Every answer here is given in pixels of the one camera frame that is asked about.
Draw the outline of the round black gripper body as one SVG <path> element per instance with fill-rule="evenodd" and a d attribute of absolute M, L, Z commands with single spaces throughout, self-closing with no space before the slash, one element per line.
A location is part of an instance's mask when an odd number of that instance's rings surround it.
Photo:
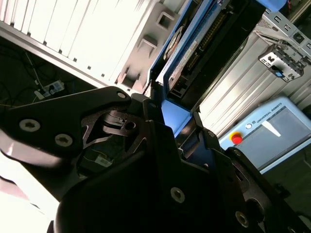
<path fill-rule="evenodd" d="M 75 185 L 62 199 L 55 233 L 223 233 L 216 184 L 193 155 L 139 152 Z"/>

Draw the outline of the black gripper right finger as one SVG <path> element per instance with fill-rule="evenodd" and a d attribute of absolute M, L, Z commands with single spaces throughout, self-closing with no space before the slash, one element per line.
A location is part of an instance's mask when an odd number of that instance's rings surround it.
<path fill-rule="evenodd" d="M 310 229 L 239 150 L 221 148 L 217 136 L 193 114 L 198 152 L 193 153 L 212 176 L 225 208 L 222 232 L 309 233 Z"/>

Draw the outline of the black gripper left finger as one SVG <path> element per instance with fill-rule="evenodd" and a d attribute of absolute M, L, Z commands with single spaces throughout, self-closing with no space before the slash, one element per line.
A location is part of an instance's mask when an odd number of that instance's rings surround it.
<path fill-rule="evenodd" d="M 40 207 L 57 211 L 82 182 L 73 169 L 83 150 L 113 135 L 124 136 L 126 143 L 112 167 L 139 152 L 177 151 L 159 103 L 110 86 L 5 111 L 0 119 L 4 177 Z"/>

